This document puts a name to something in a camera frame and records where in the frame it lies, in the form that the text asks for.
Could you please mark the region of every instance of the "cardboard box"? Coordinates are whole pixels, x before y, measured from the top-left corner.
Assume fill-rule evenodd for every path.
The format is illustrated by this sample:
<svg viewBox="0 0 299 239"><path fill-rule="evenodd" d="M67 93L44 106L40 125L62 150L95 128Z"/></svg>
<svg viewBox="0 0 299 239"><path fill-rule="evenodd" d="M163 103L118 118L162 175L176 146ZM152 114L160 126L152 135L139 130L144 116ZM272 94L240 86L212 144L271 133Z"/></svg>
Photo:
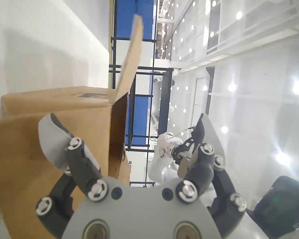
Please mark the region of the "cardboard box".
<svg viewBox="0 0 299 239"><path fill-rule="evenodd" d="M37 201L49 194L62 173L41 151L38 123L50 112L74 136L84 140L103 175L129 185L125 156L128 92L141 55L143 24L135 16L129 51L117 89L71 87L8 94L0 120L0 211L12 239L53 238L35 214ZM84 198L76 188L73 209Z"/></svg>

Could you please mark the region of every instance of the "white floor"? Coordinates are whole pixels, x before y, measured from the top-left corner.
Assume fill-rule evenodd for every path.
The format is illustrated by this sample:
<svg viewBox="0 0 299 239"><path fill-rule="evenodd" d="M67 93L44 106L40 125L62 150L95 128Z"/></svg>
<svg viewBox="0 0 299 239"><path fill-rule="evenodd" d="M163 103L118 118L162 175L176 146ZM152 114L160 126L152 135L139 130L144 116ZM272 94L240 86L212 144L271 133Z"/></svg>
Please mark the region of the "white floor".
<svg viewBox="0 0 299 239"><path fill-rule="evenodd" d="M109 0L0 0L0 97L107 88L109 11ZM1 217L0 238L9 238Z"/></svg>

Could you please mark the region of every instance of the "metal screw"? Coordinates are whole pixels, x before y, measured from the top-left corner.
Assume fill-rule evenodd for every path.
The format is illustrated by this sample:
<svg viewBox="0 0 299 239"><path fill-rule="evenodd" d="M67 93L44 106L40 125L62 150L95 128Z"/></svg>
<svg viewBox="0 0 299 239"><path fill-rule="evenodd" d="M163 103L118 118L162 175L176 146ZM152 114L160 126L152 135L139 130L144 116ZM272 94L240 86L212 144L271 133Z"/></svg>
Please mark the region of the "metal screw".
<svg viewBox="0 0 299 239"><path fill-rule="evenodd" d="M38 216L47 214L52 208L52 199L50 197L44 197L40 200L36 213Z"/></svg>
<svg viewBox="0 0 299 239"><path fill-rule="evenodd" d="M239 193L233 193L230 196L230 200L238 207L238 211L244 212L247 208L247 202L242 199Z"/></svg>
<svg viewBox="0 0 299 239"><path fill-rule="evenodd" d="M184 185L182 191L187 198L191 198L194 195L194 189L189 185Z"/></svg>
<svg viewBox="0 0 299 239"><path fill-rule="evenodd" d="M100 201L107 195L108 186L105 181L98 179L91 190L88 192L88 197L91 201Z"/></svg>

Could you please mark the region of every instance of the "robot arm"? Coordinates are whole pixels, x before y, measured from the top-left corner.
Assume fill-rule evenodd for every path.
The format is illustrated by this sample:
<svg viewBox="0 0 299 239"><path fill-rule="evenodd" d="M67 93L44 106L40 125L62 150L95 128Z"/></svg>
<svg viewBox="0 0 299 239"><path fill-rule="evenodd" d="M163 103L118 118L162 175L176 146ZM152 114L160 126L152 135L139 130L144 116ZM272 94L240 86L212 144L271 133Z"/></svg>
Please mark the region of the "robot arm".
<svg viewBox="0 0 299 239"><path fill-rule="evenodd" d="M39 125L40 143L50 141L40 132L56 126L61 128L52 120ZM164 141L158 142L157 177L161 178L162 167L173 159L180 165L179 172L183 165L187 170L182 172L184 178L146 189L126 187L114 178L103 177L80 138L73 137L65 152L66 141L55 142L59 146L53 149L60 150L62 165L68 165L68 170L50 194L39 200L37 216L51 234L62 239L225 238L242 219L246 204L224 170L223 150L210 126L208 116L202 114L192 138L185 143L169 133L160 136ZM211 182L217 198L206 208L198 198ZM70 195L75 186L86 198L73 212Z"/></svg>

